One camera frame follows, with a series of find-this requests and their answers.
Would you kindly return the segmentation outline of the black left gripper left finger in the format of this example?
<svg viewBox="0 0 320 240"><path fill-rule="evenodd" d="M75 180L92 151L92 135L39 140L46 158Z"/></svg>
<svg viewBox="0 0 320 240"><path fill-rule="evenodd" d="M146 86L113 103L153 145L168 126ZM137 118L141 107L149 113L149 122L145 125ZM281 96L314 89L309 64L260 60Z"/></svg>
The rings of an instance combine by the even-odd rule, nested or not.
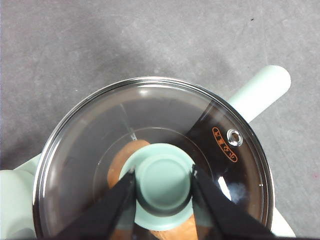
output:
<svg viewBox="0 0 320 240"><path fill-rule="evenodd" d="M63 229L58 237L132 237L136 213L135 168Z"/></svg>

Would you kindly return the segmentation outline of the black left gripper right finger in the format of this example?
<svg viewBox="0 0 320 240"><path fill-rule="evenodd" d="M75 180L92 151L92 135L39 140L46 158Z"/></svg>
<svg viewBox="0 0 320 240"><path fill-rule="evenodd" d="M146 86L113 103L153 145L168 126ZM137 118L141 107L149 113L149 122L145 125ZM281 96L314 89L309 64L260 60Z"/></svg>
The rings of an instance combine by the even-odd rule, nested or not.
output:
<svg viewBox="0 0 320 240"><path fill-rule="evenodd" d="M191 174L192 207L199 237L274 237L263 224L229 200L197 165Z"/></svg>

